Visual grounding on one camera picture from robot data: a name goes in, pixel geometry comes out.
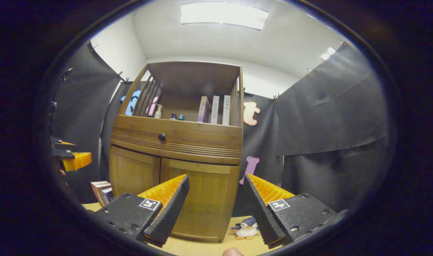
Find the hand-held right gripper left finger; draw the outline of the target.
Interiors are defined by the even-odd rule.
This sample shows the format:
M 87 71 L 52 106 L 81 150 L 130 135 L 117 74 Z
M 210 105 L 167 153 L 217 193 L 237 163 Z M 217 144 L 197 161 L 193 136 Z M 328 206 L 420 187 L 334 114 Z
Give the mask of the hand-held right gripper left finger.
M 137 196 L 123 193 L 94 216 L 125 237 L 162 247 L 171 235 L 189 189 L 189 176 L 183 174 Z

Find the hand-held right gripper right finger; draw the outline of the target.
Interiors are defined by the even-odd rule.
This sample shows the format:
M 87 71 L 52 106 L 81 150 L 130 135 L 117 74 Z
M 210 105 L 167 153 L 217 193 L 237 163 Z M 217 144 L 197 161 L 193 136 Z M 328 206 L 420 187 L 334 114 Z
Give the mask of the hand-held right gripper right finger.
M 294 195 L 262 178 L 245 174 L 243 188 L 268 248 L 297 244 L 333 227 L 348 210 L 334 211 L 310 193 Z

